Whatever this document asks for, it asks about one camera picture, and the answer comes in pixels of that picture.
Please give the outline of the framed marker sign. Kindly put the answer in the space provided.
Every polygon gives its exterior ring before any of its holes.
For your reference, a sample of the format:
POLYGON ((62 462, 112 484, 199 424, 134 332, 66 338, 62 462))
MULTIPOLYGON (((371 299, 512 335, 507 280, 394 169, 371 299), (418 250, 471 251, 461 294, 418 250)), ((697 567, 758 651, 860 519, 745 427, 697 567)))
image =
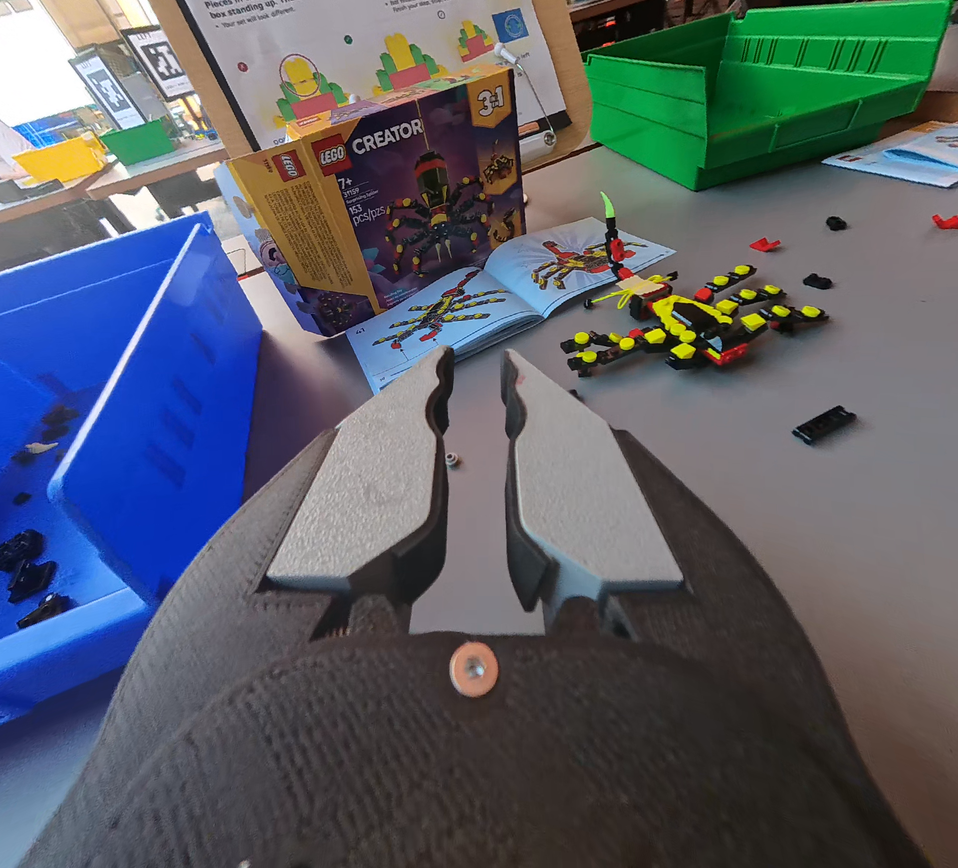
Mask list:
POLYGON ((114 130, 129 130, 150 121, 111 68, 102 46, 81 49, 67 62, 114 130))
POLYGON ((122 30, 122 36, 164 101, 196 94, 195 86, 160 25, 127 28, 122 30))

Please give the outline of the lego set cardboard box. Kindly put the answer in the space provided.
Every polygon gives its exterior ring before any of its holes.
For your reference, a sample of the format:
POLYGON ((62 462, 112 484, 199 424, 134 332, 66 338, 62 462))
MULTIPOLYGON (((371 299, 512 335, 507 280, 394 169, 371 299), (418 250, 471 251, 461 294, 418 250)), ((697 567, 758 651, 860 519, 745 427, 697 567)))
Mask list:
POLYGON ((340 335, 525 233, 513 77, 477 65, 357 99, 226 163, 301 329, 340 335))

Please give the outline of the open lego instruction booklet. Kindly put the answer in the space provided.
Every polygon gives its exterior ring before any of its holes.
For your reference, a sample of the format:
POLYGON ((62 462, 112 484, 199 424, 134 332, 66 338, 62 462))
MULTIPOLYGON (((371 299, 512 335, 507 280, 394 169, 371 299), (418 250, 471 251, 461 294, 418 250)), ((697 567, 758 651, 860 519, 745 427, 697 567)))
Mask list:
POLYGON ((435 347, 456 361, 547 320, 595 289, 611 285, 605 222, 594 217, 510 239, 483 268, 465 267, 347 332, 374 394, 435 347))

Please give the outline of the pile of black lego pieces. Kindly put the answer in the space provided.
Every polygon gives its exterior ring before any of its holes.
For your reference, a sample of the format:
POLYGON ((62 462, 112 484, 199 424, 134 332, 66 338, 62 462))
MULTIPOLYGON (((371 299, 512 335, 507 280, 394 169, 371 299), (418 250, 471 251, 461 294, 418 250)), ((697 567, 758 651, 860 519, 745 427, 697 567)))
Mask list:
POLYGON ((76 400, 57 399, 33 420, 2 459, 1 589, 2 634, 15 633, 73 606, 61 587, 75 537, 49 494, 80 422, 76 400), (31 456, 27 443, 58 443, 31 456))

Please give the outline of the black lego plate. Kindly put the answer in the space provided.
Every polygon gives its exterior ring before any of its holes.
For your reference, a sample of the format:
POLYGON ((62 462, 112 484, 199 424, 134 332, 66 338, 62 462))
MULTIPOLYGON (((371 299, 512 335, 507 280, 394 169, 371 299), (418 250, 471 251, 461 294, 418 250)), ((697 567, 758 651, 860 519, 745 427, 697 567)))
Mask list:
POLYGON ((791 433, 802 443, 814 446, 851 427, 856 420, 855 412, 836 405, 800 423, 791 433))

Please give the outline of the yellow plastic bin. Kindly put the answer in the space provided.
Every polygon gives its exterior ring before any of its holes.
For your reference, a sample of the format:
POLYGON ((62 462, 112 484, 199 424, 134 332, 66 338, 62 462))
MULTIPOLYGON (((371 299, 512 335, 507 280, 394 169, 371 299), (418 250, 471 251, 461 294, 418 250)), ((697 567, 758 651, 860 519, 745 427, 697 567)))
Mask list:
POLYGON ((39 183, 70 183, 95 176, 106 167, 108 151, 92 133, 19 153, 14 162, 39 183))

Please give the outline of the blue plastic bin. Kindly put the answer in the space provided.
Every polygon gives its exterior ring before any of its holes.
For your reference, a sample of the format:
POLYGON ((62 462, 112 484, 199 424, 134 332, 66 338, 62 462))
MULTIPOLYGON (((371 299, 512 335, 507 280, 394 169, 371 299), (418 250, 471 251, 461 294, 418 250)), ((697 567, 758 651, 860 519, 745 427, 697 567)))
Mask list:
POLYGON ((1 276, 1 460, 57 399, 80 422, 49 494, 68 610, 2 634, 1 721, 123 666, 239 508, 262 327, 209 215, 1 276))

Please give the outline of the small green plastic bin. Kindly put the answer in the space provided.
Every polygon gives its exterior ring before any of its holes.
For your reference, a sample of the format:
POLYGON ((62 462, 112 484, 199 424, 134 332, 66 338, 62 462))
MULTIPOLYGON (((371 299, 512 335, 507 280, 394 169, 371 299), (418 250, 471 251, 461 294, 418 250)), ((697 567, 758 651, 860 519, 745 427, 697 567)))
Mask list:
POLYGON ((176 145, 171 133, 175 135, 165 121, 153 119, 128 129, 108 131, 99 139, 121 165, 132 167, 173 153, 176 145))

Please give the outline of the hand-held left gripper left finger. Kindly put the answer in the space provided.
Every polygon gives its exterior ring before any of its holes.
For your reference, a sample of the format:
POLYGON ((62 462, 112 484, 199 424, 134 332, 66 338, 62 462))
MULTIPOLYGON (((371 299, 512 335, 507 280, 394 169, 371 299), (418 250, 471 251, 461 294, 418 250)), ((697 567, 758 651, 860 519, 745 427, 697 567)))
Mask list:
POLYGON ((337 426, 270 586, 412 606, 446 562, 454 353, 436 347, 337 426))

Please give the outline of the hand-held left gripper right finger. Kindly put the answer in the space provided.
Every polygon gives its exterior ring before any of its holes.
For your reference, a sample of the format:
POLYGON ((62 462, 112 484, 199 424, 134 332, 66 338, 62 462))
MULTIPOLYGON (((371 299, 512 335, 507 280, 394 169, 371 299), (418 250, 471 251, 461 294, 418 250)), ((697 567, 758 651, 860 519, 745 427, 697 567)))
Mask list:
POLYGON ((509 440, 509 578, 521 607, 680 588, 684 577, 612 427, 513 349, 500 391, 509 440))

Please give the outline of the closed lego instruction booklet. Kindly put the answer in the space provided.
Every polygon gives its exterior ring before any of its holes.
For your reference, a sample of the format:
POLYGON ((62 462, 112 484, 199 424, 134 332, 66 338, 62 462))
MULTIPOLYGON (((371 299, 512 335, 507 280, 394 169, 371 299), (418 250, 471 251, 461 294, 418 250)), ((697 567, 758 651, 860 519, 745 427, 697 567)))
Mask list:
POLYGON ((929 121, 877 143, 835 154, 823 164, 952 189, 957 185, 957 123, 929 121))

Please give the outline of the black yellow lego scorpion model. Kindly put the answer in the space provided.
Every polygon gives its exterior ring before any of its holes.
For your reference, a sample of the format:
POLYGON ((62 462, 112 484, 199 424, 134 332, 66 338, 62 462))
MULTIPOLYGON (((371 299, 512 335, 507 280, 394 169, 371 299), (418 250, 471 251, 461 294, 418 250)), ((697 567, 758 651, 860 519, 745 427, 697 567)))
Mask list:
POLYGON ((616 299, 618 308, 627 308, 630 318, 645 327, 635 327, 625 335, 580 331, 561 342, 569 370, 579 377, 590 377, 600 367, 640 353, 662 354, 675 371, 691 371, 706 364, 724 367, 742 359, 766 332, 794 334, 801 326, 830 320, 820 307, 787 304, 784 290, 772 285, 742 287, 726 299, 717 299, 756 274, 757 268, 750 264, 714 276, 692 298, 676 293, 677 273, 648 278, 637 275, 625 263, 626 246, 617 229, 614 206, 605 193, 602 198, 606 261, 616 283, 604 299, 616 299))

